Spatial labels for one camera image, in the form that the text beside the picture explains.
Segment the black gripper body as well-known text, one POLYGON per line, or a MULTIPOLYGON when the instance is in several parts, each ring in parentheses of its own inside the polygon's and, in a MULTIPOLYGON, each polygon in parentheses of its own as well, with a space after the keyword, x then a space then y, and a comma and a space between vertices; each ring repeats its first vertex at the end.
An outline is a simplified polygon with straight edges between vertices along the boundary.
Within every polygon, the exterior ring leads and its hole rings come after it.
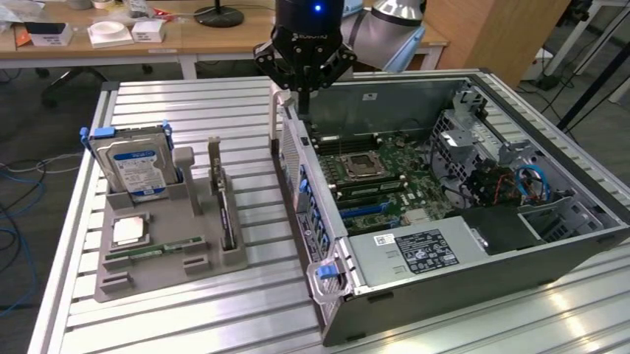
POLYGON ((298 59, 310 55, 320 45, 341 47, 344 15, 342 1, 278 1, 272 42, 296 73, 298 83, 298 59))

